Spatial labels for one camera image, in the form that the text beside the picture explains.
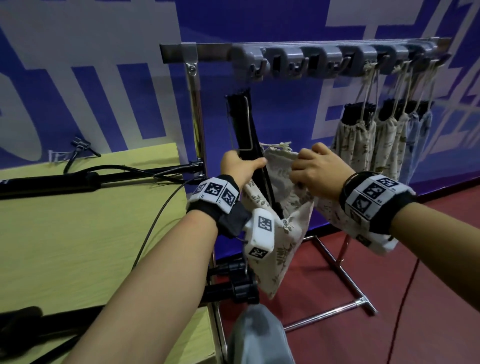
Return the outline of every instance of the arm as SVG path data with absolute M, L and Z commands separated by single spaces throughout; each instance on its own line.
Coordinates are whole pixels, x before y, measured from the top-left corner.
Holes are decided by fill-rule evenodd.
M 221 170 L 242 189 L 265 163 L 230 151 Z M 217 234 L 209 215 L 186 214 L 128 275 L 64 363 L 163 363 L 200 303 Z
M 343 184 L 355 171 L 322 143 L 302 149 L 290 179 L 314 196 L 338 201 Z M 401 209 L 390 233 L 435 275 L 480 311 L 480 230 L 421 204 Z
M 390 233 L 438 278 L 480 311 L 480 230 L 413 203 L 392 220 Z

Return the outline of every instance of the floral print bag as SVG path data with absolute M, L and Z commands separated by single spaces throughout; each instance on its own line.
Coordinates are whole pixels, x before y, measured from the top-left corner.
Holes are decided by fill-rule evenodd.
M 282 279 L 300 246 L 312 215 L 313 197 L 306 190 L 294 185 L 290 179 L 291 164 L 298 153 L 285 144 L 268 147 L 264 156 L 267 158 L 267 170 L 272 184 L 275 200 L 280 203 L 284 218 L 280 218 L 270 207 L 253 181 L 243 188 L 242 203 L 247 210 L 264 208 L 274 216 L 275 247 L 264 260 L 257 261 L 249 257 L 249 264 L 257 275 L 260 289 L 269 298 L 273 298 Z

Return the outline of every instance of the person's left hand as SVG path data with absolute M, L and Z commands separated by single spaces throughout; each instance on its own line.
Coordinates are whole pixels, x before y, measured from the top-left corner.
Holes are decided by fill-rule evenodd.
M 220 162 L 220 171 L 221 174 L 232 176 L 241 191 L 244 185 L 252 179 L 253 172 L 265 167 L 266 164 L 266 158 L 241 160 L 236 150 L 229 150 L 223 155 Z

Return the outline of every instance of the red floor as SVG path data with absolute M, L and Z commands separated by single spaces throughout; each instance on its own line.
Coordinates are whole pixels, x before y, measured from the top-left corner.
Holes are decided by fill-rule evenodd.
M 480 186 L 428 203 L 432 208 L 480 228 Z M 322 238 L 334 254 L 343 233 Z M 378 257 L 358 242 L 348 248 L 343 267 L 379 311 L 361 309 L 287 334 L 297 364 L 384 364 L 415 257 L 404 246 Z M 353 297 L 311 243 L 303 244 L 275 298 L 265 304 L 283 324 L 351 301 Z M 226 335 L 243 306 L 221 306 Z M 405 304 L 392 364 L 480 363 L 480 314 L 420 265 Z

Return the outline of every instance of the hand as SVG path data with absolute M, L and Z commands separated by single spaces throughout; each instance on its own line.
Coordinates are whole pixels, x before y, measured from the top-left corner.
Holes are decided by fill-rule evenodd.
M 325 144 L 302 149 L 292 164 L 290 179 L 303 183 L 314 196 L 338 201 L 345 181 L 355 171 Z
M 241 160 L 236 150 L 229 150 L 223 155 L 220 171 L 221 174 L 232 176 L 241 191 L 244 185 L 252 179 L 253 172 L 265 167 L 266 164 L 266 158 Z

